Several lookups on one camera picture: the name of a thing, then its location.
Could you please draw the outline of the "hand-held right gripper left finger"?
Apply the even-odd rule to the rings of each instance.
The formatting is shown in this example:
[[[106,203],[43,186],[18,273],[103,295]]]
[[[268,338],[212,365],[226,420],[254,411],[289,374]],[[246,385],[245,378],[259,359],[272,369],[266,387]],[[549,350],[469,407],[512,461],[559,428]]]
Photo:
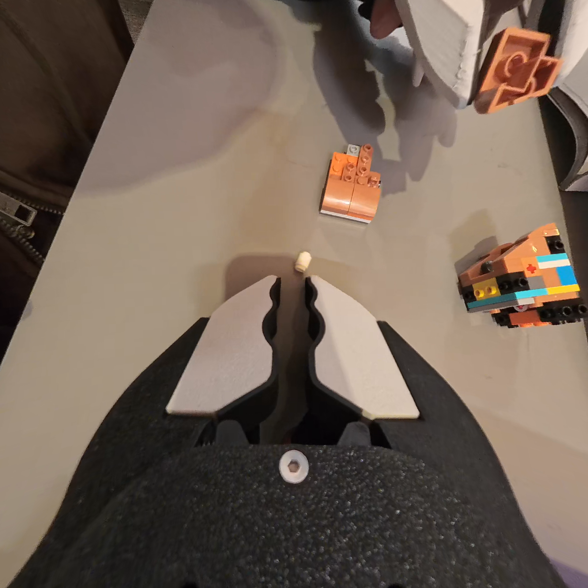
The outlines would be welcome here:
[[[268,275],[212,313],[166,406],[169,415],[268,417],[277,402],[281,279]]]

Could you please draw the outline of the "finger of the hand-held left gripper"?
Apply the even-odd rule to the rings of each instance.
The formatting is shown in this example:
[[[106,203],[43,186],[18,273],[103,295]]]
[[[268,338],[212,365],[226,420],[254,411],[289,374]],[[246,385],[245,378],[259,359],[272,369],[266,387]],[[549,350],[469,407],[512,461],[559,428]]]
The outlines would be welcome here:
[[[396,1],[424,75],[456,109],[467,107],[488,38],[491,1]]]
[[[559,63],[552,86],[559,86],[587,51],[587,1],[551,1],[550,10],[555,25],[550,53]]]

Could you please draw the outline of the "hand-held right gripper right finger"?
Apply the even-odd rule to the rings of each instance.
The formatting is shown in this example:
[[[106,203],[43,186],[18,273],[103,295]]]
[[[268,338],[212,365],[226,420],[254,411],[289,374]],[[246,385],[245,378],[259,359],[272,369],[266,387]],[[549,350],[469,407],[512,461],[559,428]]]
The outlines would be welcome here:
[[[412,420],[416,402],[376,318],[319,276],[306,279],[311,381],[327,401],[368,420]]]

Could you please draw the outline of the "brown angled toy brick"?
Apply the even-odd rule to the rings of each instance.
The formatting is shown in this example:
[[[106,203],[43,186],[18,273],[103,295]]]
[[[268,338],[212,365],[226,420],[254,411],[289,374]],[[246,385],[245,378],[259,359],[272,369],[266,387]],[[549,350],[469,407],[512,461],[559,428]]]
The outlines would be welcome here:
[[[549,34],[523,28],[496,33],[481,69],[476,112],[491,114],[548,94],[563,65],[547,55],[550,42]]]

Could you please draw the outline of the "grey desk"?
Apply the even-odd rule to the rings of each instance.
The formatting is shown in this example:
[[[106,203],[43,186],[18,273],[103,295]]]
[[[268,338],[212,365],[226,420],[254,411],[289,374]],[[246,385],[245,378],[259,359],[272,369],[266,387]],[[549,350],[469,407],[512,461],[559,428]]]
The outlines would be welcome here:
[[[339,3],[157,1],[1,367],[1,587],[48,531],[93,434],[196,320],[282,278],[280,442],[305,412],[293,260],[385,320],[460,394],[541,547],[587,573],[587,337],[468,315],[456,270],[555,222],[539,106],[454,111]],[[322,215],[329,162],[369,143],[370,224]]]

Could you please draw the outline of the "person's left hand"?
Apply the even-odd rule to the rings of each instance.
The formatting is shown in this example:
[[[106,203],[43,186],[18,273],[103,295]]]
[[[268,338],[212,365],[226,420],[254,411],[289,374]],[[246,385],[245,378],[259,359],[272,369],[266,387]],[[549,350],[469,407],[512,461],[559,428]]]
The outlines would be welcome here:
[[[370,16],[370,33],[382,40],[403,26],[396,1],[373,1]]]

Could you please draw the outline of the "grey instruction booklet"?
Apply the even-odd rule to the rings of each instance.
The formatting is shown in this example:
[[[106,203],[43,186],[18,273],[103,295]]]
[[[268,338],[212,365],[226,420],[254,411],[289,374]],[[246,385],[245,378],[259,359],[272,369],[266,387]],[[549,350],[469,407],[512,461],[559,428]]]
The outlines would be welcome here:
[[[571,146],[560,156],[563,170],[559,187],[566,192],[587,193],[587,59],[582,59],[548,99],[562,118]]]

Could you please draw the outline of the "orange toy brick assembly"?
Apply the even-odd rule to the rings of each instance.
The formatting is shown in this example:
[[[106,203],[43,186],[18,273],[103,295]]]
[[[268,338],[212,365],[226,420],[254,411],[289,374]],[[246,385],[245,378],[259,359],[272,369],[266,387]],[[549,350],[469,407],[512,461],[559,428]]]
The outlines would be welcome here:
[[[372,170],[371,144],[349,144],[334,152],[329,162],[319,213],[370,224],[381,195],[380,173]]]

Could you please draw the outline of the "multicoloured toy brick model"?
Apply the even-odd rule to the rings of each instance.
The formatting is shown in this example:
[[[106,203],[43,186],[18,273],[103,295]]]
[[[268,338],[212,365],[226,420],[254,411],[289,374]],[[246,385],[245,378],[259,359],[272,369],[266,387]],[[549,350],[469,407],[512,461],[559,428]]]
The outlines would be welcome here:
[[[499,327],[558,326],[587,318],[587,302],[560,231],[546,224],[482,256],[458,277],[468,313]]]

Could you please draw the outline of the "brown jacket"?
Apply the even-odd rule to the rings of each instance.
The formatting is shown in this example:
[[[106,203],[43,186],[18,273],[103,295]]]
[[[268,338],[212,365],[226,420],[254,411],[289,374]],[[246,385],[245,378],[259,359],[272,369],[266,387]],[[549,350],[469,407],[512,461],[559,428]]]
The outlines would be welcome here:
[[[133,48],[121,1],[1,1],[1,357]]]

